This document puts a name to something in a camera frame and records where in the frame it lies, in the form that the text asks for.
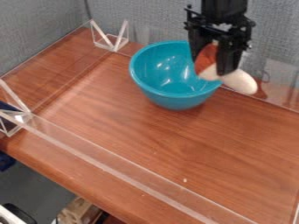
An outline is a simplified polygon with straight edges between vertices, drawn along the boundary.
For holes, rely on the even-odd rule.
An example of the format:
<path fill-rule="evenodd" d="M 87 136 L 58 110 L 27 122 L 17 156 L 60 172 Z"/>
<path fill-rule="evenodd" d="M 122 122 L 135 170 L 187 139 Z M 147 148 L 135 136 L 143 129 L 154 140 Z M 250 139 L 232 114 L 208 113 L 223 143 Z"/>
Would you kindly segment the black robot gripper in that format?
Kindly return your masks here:
<path fill-rule="evenodd" d="M 184 10 L 191 58 L 196 60 L 203 47 L 218 40 L 216 70 L 224 76 L 239 68 L 242 53 L 250 48 L 256 23 L 246 16 L 248 0 L 200 0 L 200 11 L 191 4 Z"/>

